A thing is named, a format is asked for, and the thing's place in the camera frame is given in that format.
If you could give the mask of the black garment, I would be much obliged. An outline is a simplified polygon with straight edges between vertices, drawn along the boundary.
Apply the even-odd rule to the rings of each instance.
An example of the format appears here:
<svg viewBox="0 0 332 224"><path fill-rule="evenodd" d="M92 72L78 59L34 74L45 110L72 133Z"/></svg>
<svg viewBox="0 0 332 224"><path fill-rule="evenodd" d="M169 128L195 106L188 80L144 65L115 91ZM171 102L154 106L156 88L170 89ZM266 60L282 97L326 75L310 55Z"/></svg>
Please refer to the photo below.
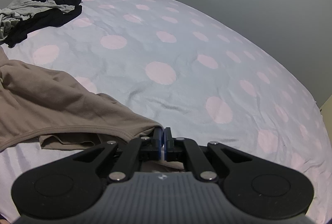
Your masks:
<svg viewBox="0 0 332 224"><path fill-rule="evenodd" d="M75 9L67 14L56 14L56 11L46 11L44 14L37 14L31 22L24 21L22 25L18 24L13 31L10 32L9 37L1 43L7 44L13 48L16 44L27 39L28 34L45 27L61 27L71 20L77 18L82 12L81 2L83 0L54 0L57 4L74 5Z"/></svg>

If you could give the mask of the grey crumpled garment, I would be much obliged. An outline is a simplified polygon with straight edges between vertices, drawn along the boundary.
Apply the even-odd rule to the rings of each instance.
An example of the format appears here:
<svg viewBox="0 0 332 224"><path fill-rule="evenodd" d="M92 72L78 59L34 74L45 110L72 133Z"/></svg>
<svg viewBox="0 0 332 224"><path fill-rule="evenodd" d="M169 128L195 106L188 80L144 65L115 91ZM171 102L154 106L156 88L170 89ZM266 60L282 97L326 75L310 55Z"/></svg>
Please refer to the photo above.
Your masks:
<svg viewBox="0 0 332 224"><path fill-rule="evenodd" d="M74 9L74 5L57 4L54 0L13 0L6 8L1 9L1 41L7 39L18 24L31 22L37 14L56 11L56 14L63 15Z"/></svg>

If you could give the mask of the taupe brown t-shirt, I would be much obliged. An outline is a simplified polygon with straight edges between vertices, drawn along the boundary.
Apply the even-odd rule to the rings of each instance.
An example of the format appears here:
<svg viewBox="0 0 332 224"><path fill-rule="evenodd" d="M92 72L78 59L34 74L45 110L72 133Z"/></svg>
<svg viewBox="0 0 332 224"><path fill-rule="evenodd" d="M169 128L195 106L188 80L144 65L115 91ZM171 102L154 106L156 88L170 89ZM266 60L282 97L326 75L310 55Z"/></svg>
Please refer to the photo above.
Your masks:
<svg viewBox="0 0 332 224"><path fill-rule="evenodd" d="M108 140L129 142L160 127L111 96L88 91L66 72L1 52L1 150L33 138L43 149L85 150Z"/></svg>

